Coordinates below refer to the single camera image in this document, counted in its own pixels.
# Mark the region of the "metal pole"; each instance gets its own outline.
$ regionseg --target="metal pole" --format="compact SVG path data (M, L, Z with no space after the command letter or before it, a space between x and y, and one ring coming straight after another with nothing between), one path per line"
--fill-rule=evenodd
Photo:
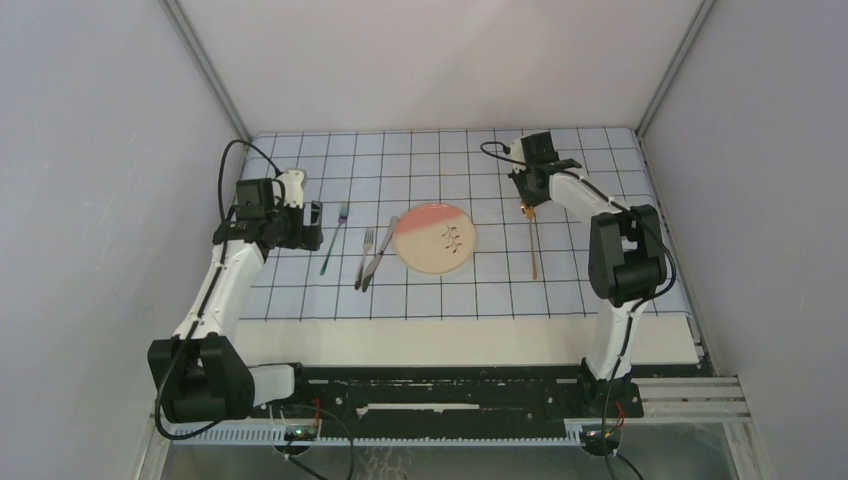
M660 81L660 85L651 97L651 101L648 103L648 108L642 115L642 120L639 121L639 126L636 127L636 136L640 141L648 132L648 128L654 121L660 105L662 105L665 100L672 83L674 83L674 79L677 78L677 74L680 73L680 68L683 66L683 63L689 57L689 54L692 51L692 46L695 44L695 40L698 39L698 35L700 35L701 30L707 22L707 19L710 17L716 3L718 3L718 0L702 0L701 5L698 6L695 16L689 23L689 28L686 29L686 34L683 36L683 40L680 42L680 45L678 45L677 51L674 52L674 56L668 64L668 68L666 68L665 74Z
M238 110L236 110L236 106L232 98L230 98L230 94L227 93L221 77L218 75L215 66L212 64L212 60L206 53L206 49L203 48L203 44L200 42L200 38L197 36L194 27L192 27L185 9L183 9L179 0L159 0L159 3L165 10L168 18L170 18L174 30L176 30L182 39L183 44L186 46L192 59L194 59L195 64L212 90L212 93L215 94L215 98L218 99L221 108L224 109L224 113L227 114L227 118L230 120L230 124L232 124L236 134L242 140L250 141L250 132L247 130L241 116L239 116Z

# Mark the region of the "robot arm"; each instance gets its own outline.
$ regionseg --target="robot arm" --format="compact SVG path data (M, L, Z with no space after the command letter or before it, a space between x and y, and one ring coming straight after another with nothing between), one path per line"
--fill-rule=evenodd
M150 371L160 387L157 403L170 422L245 418L255 405L294 391L292 366L249 369L232 342L269 251L321 246L320 202L312 202L309 225L303 225L306 181L303 171L287 170L275 179L236 184L236 218L221 222L213 235L212 262L200 293L174 335L148 349Z
M666 279L659 215L650 205L631 206L607 195L580 164L560 160L550 133L520 138L505 150L514 163L508 176L524 208L552 200L590 224L589 280L601 302L595 339L578 383L587 404L597 407L608 391L607 382L613 382L619 394L627 390L633 333L647 300ZM636 247L625 248L623 239Z

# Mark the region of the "butter knife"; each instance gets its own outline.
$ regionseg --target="butter knife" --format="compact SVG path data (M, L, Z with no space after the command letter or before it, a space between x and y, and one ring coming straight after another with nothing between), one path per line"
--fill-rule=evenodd
M377 251L377 255L371 260L371 263L368 264L368 267L365 268L365 273L362 274L362 291L368 291L368 285L371 284L371 280L374 279L374 272L377 271L377 267L380 265L380 260L383 259L383 254L386 252L386 249L389 248L389 241L392 239L392 235L395 233L395 227L397 227L398 217L392 217L392 220L389 222L389 231L386 232L386 238L383 239L383 244L380 245L380 250Z

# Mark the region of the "white wall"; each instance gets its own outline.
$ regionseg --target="white wall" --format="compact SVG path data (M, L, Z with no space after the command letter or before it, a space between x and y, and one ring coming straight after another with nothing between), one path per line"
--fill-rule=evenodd
M233 133L155 1L0 19L0 477L127 478Z
M719 2L647 136L778 479L848 478L848 3Z
M635 127L700 0L183 0L254 132Z

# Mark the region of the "ceramic plate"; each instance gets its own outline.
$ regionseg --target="ceramic plate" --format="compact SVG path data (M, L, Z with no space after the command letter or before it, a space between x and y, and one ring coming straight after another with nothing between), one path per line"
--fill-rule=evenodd
M471 258L477 232L468 215L450 205L422 205L398 222L395 252L409 268L442 275Z

